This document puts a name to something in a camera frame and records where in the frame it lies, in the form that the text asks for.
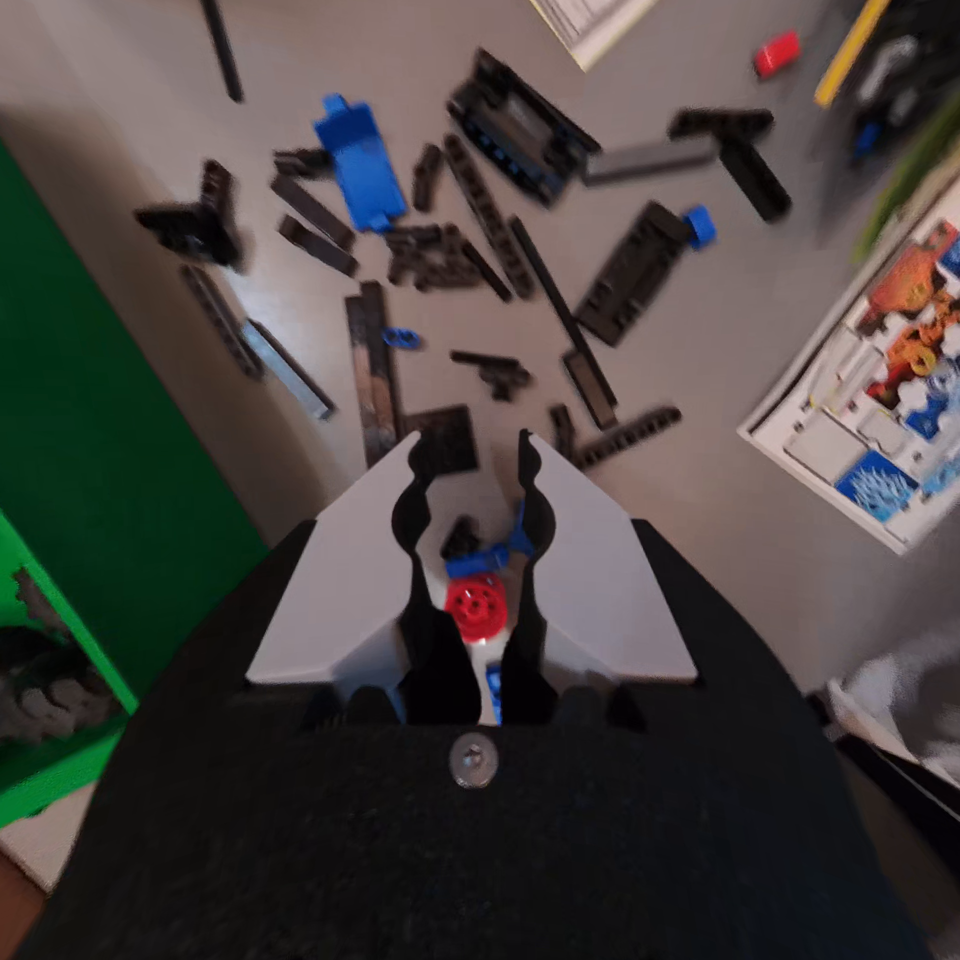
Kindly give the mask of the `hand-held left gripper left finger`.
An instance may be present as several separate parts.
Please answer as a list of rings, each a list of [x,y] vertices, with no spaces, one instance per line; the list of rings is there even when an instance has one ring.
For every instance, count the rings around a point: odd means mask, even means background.
[[[394,693],[410,724],[475,724],[481,691],[418,544],[436,443],[413,432],[316,518],[246,679]]]

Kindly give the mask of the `red lego wheel hub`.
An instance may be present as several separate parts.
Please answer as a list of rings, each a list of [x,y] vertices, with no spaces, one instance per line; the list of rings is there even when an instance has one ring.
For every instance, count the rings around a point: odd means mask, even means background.
[[[444,610],[466,644],[494,640],[509,618],[507,591],[496,573],[474,573],[450,580]]]

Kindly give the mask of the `lego instruction booklet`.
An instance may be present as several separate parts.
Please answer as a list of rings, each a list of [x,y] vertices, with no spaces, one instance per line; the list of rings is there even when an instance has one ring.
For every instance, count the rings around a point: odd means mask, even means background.
[[[532,1],[583,73],[589,72],[657,1]]]

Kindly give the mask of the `green plastic bin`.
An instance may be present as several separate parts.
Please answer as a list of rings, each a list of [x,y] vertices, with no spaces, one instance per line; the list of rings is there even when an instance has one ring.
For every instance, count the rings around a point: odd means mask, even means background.
[[[99,778],[190,632],[267,547],[5,145],[1,164],[2,624],[25,567],[120,712],[2,746],[2,827]]]

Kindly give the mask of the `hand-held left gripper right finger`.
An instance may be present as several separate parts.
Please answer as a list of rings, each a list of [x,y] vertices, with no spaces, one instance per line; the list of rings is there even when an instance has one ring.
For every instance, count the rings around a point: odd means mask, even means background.
[[[501,658],[504,724],[546,724],[569,690],[602,708],[630,685],[692,685],[698,669],[630,515],[536,433],[518,436],[533,547]]]

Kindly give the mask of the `red lego brick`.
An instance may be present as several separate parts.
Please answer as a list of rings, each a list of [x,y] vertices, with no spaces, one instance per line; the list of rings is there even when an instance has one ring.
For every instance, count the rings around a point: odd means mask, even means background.
[[[751,65],[756,77],[760,81],[767,81],[795,64],[801,54],[798,31],[786,30],[759,47],[751,59]]]

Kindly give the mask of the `lego sticker sheet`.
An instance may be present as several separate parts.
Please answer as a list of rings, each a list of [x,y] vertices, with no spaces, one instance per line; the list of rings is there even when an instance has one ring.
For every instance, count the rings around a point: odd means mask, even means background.
[[[738,435],[897,555],[958,502],[958,217],[879,254]]]

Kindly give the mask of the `long black lego axle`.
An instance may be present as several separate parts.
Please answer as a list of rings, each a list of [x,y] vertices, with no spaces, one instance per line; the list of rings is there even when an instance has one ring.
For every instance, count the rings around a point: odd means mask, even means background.
[[[219,66],[225,91],[229,99],[237,104],[244,102],[244,90],[234,57],[233,45],[226,27],[221,7],[217,1],[198,2],[213,52]]]

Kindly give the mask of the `grey lego beam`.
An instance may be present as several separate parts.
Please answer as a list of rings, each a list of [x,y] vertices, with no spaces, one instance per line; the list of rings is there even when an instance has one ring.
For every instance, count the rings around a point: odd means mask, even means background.
[[[585,162],[581,182],[594,187],[645,179],[711,164],[719,153],[720,145],[710,135],[602,150]]]

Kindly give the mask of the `black lego tyres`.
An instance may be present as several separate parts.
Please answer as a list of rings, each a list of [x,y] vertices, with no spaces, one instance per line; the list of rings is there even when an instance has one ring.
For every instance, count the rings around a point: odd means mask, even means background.
[[[114,691],[28,569],[11,580],[27,622],[2,624],[2,746],[63,740],[119,714]]]

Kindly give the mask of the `blue lego panel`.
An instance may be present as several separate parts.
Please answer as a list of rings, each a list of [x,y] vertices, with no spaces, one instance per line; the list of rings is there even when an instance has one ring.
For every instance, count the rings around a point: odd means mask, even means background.
[[[407,204],[371,108],[339,93],[324,96],[322,106],[325,114],[315,121],[314,131],[330,155],[354,229],[390,232],[407,213]]]

